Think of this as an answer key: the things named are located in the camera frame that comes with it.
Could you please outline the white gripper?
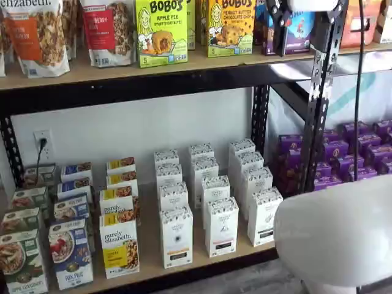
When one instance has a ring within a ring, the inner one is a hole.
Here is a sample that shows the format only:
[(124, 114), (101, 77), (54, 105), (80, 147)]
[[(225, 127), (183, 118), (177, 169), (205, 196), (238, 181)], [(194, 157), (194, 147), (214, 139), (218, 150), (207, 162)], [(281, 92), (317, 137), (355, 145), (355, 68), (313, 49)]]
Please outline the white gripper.
[[(266, 8), (274, 23), (273, 49), (275, 54), (283, 57), (286, 52), (286, 22), (292, 11), (330, 11), (337, 6), (338, 0), (266, 0)], [(314, 50), (327, 51), (331, 28), (331, 12), (316, 12), (311, 31), (311, 45)]]

